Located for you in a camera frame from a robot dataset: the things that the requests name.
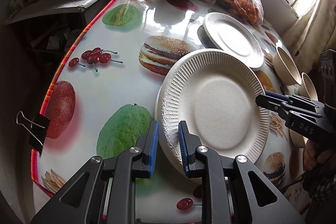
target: green fruit print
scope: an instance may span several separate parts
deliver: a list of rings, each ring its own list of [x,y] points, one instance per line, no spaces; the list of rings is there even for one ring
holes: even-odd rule
[[[140,16],[138,9],[131,4],[122,4],[103,16],[103,23],[111,26],[124,26]]]
[[[97,155],[107,159],[134,146],[139,136],[148,133],[151,121],[152,116],[146,108],[136,104],[124,105],[100,131]]]

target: fruit print tablecloth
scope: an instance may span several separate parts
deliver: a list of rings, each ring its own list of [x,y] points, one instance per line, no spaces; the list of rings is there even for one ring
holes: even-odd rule
[[[182,55],[208,47],[200,30],[213,11],[225,13],[209,0],[111,0],[66,54],[43,102],[41,114],[51,126],[43,153],[31,153],[31,176],[43,191],[52,196],[90,157],[118,155],[147,132],[169,69]],[[264,89],[298,93],[273,69],[275,46],[285,48],[273,27],[266,21],[244,24],[265,54],[255,72]],[[302,149],[292,145],[285,123],[274,113],[270,123],[256,166],[281,188],[302,174]],[[184,198],[200,204],[198,185],[175,170],[160,147],[154,176],[136,184],[137,223],[201,221],[201,206],[176,207]],[[306,205],[297,185],[285,195],[299,211]]]

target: binder clip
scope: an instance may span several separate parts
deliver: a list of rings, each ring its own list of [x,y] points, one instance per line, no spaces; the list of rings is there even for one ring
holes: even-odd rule
[[[28,129],[22,122],[19,122],[20,116],[30,122],[30,129]],[[29,144],[41,154],[50,120],[40,113],[37,113],[35,118],[31,121],[23,115],[22,111],[19,111],[16,115],[16,123],[22,125],[30,133]]]

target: red tablecloth edge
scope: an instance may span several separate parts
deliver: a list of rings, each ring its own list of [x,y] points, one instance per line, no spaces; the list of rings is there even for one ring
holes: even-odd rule
[[[117,0],[111,0],[100,12],[99,14],[97,14],[95,16],[94,19],[91,20],[91,22],[85,27],[85,29],[82,31],[82,33],[79,35],[79,37],[76,39],[76,41],[72,44],[72,46],[70,47],[70,49],[68,50],[67,54],[65,55],[65,57],[63,58],[62,62],[59,64],[56,73],[49,85],[48,91],[46,96],[44,97],[41,109],[40,109],[40,114],[44,115],[50,96],[53,93],[53,88],[55,86],[55,83],[58,80],[59,75],[61,74],[64,66],[66,65],[66,63],[69,60],[70,55],[72,54],[72,52],[74,51],[74,49],[76,48],[76,46],[80,43],[81,39],[83,38],[83,36],[87,33],[87,31],[91,28],[91,26],[106,12],[107,9],[109,9]],[[31,179],[36,183],[36,185],[43,191],[45,192],[48,196],[53,197],[54,194],[51,193],[50,191],[48,191],[47,189],[45,189],[40,183],[39,183],[39,179],[38,179],[38,172],[37,172],[37,156],[38,156],[38,152],[37,150],[33,149],[31,150],[31,158],[30,158],[30,171],[31,171]]]

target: paper plate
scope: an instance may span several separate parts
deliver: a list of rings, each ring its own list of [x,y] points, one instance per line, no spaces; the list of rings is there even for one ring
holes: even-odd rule
[[[268,136],[269,113],[255,103],[264,90],[250,68],[218,49],[185,55],[166,76],[157,101],[159,141],[182,174],[178,125],[220,155],[246,155],[253,163]]]
[[[216,47],[242,61],[252,70],[263,65],[264,55],[254,35],[238,20],[222,13],[204,17],[204,29]]]

